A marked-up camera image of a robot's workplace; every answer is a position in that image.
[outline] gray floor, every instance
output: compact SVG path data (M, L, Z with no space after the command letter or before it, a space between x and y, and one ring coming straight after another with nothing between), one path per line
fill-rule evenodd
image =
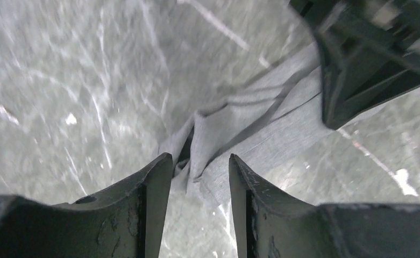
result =
M101 190L193 110L310 42L280 0L2 0L0 194L55 204ZM267 179L313 204L420 202L420 89ZM170 196L161 257L236 257L234 245L230 204Z

